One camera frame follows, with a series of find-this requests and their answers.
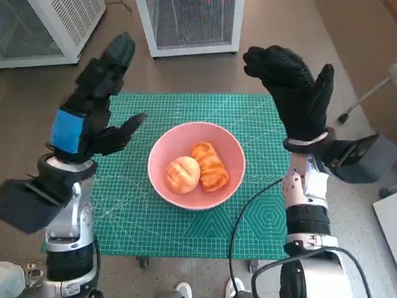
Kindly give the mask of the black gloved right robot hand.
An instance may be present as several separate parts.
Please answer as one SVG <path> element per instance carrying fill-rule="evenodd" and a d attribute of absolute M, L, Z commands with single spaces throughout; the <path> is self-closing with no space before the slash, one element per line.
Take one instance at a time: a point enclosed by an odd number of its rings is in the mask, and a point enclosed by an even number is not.
<path fill-rule="evenodd" d="M 308 142 L 325 133 L 334 89 L 332 64 L 314 78 L 301 56 L 278 45 L 250 47 L 243 60 L 245 73 L 270 92 L 288 138 Z"/>

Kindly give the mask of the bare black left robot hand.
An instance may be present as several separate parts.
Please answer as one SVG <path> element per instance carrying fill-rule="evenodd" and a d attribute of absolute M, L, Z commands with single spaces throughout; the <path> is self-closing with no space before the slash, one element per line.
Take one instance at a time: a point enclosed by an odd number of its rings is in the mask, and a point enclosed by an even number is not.
<path fill-rule="evenodd" d="M 83 163 L 128 145 L 146 114 L 133 115 L 120 127 L 110 126 L 110 98 L 121 91 L 134 53 L 135 42 L 122 32 L 76 78 L 76 89 L 59 107 L 51 128 L 50 147 L 59 160 Z"/>

